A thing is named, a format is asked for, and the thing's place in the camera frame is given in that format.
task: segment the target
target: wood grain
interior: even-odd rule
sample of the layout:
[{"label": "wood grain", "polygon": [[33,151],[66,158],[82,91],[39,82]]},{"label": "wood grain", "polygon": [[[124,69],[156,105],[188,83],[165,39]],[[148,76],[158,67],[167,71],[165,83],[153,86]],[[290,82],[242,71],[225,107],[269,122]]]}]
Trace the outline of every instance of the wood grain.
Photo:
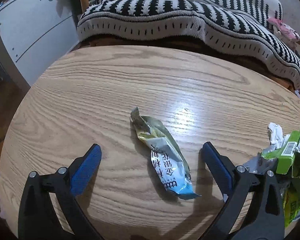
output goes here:
[{"label": "wood grain", "polygon": [[[165,191],[149,161],[149,149],[131,128],[134,106],[166,125],[202,197],[183,201]],[[105,239],[197,239],[223,205],[200,161],[202,144],[211,141],[239,165],[268,145],[270,122],[280,124],[284,133],[299,129],[300,100],[239,65],[146,46],[71,52],[32,86],[9,127],[0,161],[8,225],[17,234],[29,172],[53,173],[98,143],[103,153],[98,175],[78,202]]]}]

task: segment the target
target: green package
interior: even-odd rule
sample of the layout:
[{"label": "green package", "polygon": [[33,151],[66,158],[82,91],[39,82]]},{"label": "green package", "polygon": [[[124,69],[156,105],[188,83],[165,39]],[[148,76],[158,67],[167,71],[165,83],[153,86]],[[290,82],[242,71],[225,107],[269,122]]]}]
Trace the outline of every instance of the green package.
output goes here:
[{"label": "green package", "polygon": [[300,199],[291,183],[283,195],[284,227],[286,228],[295,219],[300,211]]},{"label": "green package", "polygon": [[294,162],[295,159],[294,150],[298,145],[299,140],[300,140],[300,131],[292,131],[284,147],[281,147],[280,149],[277,149],[275,151],[266,154],[262,154],[262,157],[265,158],[266,160],[278,158],[278,166],[275,172],[277,174],[285,175],[288,173],[290,167]]}]

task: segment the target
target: black and white blanket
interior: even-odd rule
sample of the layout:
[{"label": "black and white blanket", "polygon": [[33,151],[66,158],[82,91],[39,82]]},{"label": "black and white blanket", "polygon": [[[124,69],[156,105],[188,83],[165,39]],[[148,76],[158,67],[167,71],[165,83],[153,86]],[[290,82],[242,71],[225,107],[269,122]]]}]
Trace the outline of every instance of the black and white blanket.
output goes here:
[{"label": "black and white blanket", "polygon": [[[78,24],[79,39],[83,41],[98,34],[113,34],[130,40],[192,36],[219,52],[257,58],[271,73],[291,80],[295,89],[299,89],[300,59],[266,29],[264,19],[271,17],[270,10],[266,11],[268,15],[261,17],[256,6],[240,2],[239,8],[238,2],[236,7],[234,4],[228,0],[194,3],[187,0],[100,0],[82,15]],[[273,6],[273,17],[282,17],[280,3],[276,6]],[[250,12],[254,12],[253,19],[243,17]]]}]

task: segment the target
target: snack wrapper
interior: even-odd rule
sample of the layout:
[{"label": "snack wrapper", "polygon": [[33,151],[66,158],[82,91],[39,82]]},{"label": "snack wrapper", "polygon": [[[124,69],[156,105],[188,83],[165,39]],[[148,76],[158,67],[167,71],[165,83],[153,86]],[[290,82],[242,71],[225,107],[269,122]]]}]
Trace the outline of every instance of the snack wrapper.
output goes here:
[{"label": "snack wrapper", "polygon": [[300,210],[300,199],[293,185],[286,189],[283,195],[284,227],[286,228],[294,220]]},{"label": "snack wrapper", "polygon": [[158,119],[140,116],[136,107],[131,121],[140,141],[151,149],[151,162],[167,191],[181,199],[199,195],[192,190],[190,168],[167,128]]}]

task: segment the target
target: white cabinet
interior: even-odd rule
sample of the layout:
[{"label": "white cabinet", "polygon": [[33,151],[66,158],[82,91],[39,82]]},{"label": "white cabinet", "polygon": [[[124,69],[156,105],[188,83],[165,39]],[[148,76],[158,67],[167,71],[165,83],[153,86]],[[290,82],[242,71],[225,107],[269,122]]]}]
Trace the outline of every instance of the white cabinet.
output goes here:
[{"label": "white cabinet", "polygon": [[31,86],[79,43],[70,0],[11,0],[0,7],[0,36]]}]

